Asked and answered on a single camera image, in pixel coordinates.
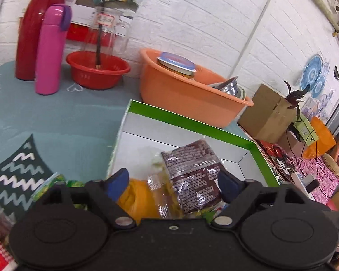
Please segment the orange snack bag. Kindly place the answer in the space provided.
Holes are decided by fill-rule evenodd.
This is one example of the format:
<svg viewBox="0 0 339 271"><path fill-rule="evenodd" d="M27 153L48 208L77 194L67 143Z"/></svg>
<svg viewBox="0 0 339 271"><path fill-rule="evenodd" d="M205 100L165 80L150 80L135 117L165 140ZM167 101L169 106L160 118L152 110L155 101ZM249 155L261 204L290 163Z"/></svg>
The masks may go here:
<svg viewBox="0 0 339 271"><path fill-rule="evenodd" d="M127 188L117 204L131 216L137 224L143 219L160 218L152 191L145 180L130 179Z"/></svg>

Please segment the brown-label pasta snack bag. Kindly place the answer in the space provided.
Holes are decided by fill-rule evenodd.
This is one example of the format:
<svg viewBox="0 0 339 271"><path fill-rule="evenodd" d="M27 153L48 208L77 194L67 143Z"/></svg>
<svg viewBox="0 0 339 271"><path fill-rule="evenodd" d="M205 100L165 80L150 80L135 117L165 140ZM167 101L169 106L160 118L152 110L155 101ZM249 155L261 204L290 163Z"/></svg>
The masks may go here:
<svg viewBox="0 0 339 271"><path fill-rule="evenodd" d="M220 207L217 178L221 166L204 139L159 153L147 185L160 218L200 218Z"/></svg>

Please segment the green small snack packet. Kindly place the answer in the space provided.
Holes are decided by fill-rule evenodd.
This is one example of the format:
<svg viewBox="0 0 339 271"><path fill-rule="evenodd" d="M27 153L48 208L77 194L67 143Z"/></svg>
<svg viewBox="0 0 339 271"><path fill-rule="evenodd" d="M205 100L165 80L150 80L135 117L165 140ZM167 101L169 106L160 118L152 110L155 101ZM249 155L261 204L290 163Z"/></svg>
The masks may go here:
<svg viewBox="0 0 339 271"><path fill-rule="evenodd" d="M69 180L63 174L55 173L49 179L46 179L41 186L39 186L31 196L33 201L39 200L45 192L55 185L66 185L67 187L83 187L84 183L78 180Z"/></svg>

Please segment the green cardboard box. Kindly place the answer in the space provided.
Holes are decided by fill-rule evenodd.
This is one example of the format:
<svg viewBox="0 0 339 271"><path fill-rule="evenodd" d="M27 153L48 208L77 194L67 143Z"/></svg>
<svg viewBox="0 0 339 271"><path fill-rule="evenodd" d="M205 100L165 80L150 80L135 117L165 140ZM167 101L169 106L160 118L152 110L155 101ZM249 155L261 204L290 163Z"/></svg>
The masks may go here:
<svg viewBox="0 0 339 271"><path fill-rule="evenodd" d="M259 148L243 136L241 129L230 133L135 100L130 100L122 118L107 175L126 168L131 178L145 180L154 171L154 159L161 152L198 140L207 142L226 170L238 179L279 186Z"/></svg>

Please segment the brown cardboard box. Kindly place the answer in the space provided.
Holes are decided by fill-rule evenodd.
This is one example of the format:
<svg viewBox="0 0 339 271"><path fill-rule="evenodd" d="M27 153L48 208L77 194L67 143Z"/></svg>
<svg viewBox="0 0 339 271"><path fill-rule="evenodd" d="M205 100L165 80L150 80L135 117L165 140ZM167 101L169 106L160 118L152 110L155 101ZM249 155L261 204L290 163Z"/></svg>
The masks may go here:
<svg viewBox="0 0 339 271"><path fill-rule="evenodd" d="M254 105L247 107L238 125L254 139L277 143L296 119L297 110L280 94L261 84L252 97Z"/></svg>

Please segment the light green small box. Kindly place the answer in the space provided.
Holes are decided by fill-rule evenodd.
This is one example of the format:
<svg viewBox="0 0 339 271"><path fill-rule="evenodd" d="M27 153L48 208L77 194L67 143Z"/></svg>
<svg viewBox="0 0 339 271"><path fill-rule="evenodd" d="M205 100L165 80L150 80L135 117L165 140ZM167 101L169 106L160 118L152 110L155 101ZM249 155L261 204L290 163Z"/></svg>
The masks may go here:
<svg viewBox="0 0 339 271"><path fill-rule="evenodd" d="M304 143L306 143L307 146L310 146L311 144L318 141L318 135L315 129L302 113L300 114L299 118L293 122L293 126L298 131L301 139Z"/></svg>

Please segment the orange plastic bag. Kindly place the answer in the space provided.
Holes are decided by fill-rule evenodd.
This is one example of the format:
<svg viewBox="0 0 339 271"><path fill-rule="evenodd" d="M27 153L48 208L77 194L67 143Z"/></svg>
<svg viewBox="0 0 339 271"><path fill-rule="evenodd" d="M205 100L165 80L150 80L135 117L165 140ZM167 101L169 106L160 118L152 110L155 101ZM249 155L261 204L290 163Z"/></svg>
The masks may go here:
<svg viewBox="0 0 339 271"><path fill-rule="evenodd" d="M316 116L311 120L311 125L315 129L318 140L312 143L303 153L305 159L314 159L327 153L336 145L336 140L326 125Z"/></svg>

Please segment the orange plastic tub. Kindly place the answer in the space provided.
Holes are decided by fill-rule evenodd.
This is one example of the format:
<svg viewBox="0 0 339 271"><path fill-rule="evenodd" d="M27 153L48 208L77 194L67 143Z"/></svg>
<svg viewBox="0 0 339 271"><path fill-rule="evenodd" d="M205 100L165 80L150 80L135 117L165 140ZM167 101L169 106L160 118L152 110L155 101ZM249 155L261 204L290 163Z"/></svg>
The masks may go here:
<svg viewBox="0 0 339 271"><path fill-rule="evenodd" d="M160 51L143 48L140 54L143 68L139 91L149 105L217 128L227 127L244 108L254 106L249 97L242 100L210 87L225 79L205 67L197 65L195 78L188 79L160 66Z"/></svg>

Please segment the steel bowl in tub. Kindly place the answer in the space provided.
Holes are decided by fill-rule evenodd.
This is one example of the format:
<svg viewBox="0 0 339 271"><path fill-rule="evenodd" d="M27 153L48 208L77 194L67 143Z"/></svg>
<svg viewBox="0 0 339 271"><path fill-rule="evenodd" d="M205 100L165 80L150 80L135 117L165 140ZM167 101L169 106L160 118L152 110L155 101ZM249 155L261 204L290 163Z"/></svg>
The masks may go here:
<svg viewBox="0 0 339 271"><path fill-rule="evenodd" d="M225 94L240 98L241 100L244 100L246 97L245 90L238 85L238 76L232 77L222 83L210 84L209 87L220 90Z"/></svg>

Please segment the dark purple plant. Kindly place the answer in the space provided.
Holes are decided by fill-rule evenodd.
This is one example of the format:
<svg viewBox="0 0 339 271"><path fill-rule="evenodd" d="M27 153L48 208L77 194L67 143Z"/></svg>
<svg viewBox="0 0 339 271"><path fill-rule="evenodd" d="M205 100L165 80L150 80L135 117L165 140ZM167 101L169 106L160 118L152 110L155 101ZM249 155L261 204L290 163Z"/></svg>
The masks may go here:
<svg viewBox="0 0 339 271"><path fill-rule="evenodd" d="M303 90L292 91L290 84L287 81L284 81L284 83L288 88L288 94L285 97L285 100L290 104L287 109L296 110L296 119L299 119L301 115L299 103L301 102L301 99L304 98L304 96L310 91L311 86L308 84Z"/></svg>

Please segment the red plastic basin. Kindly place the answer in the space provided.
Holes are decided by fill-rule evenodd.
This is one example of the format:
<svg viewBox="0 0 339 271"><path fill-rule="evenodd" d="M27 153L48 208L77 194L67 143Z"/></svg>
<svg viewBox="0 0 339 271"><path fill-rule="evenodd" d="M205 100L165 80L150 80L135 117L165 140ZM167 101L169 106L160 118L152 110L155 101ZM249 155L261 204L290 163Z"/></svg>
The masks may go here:
<svg viewBox="0 0 339 271"><path fill-rule="evenodd" d="M127 61L116 56L100 54L100 64L96 64L96 53L76 51L66 57L71 67L73 81L82 87L105 90L115 87L123 75L130 71Z"/></svg>

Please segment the blue paper fan decorations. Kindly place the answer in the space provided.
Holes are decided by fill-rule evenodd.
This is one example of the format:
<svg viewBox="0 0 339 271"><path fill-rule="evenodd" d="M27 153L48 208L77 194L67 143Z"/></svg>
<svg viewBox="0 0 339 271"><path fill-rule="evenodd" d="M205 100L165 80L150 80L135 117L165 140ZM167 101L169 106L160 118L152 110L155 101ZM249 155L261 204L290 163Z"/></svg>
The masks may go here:
<svg viewBox="0 0 339 271"><path fill-rule="evenodd" d="M330 63L323 61L319 54L314 55L302 71L299 87L304 90L309 86L311 97L318 98L324 90L329 70Z"/></svg>

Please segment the lidded jar in tub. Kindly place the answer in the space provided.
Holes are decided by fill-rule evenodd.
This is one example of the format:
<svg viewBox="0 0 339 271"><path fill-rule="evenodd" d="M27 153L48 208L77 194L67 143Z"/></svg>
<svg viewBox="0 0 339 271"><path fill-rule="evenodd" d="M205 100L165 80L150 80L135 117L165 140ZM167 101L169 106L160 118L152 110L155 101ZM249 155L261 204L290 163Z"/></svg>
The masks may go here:
<svg viewBox="0 0 339 271"><path fill-rule="evenodd" d="M157 57L157 63L183 77L194 79L196 73L195 64L177 54L162 52Z"/></svg>

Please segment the clear glass pitcher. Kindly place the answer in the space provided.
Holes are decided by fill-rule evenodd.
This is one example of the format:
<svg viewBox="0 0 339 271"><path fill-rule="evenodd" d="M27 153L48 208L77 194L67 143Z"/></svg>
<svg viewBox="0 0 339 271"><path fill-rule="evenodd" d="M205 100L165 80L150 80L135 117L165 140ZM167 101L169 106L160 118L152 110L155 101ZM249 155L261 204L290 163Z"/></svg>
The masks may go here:
<svg viewBox="0 0 339 271"><path fill-rule="evenodd" d="M91 58L90 64L96 69L101 69L105 60L111 58L118 35L124 37L123 48L127 45L130 25L121 20L122 13L119 9L96 7L94 20L81 49Z"/></svg>

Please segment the pink water bottle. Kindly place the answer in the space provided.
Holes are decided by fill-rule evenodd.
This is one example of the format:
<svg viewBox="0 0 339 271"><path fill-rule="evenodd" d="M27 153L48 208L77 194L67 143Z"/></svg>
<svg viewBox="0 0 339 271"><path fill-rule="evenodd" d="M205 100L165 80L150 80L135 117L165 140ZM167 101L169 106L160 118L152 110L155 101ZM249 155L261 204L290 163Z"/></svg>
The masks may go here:
<svg viewBox="0 0 339 271"><path fill-rule="evenodd" d="M45 12L38 41L35 92L42 96L59 90L66 34L71 23L71 7L54 4Z"/></svg>

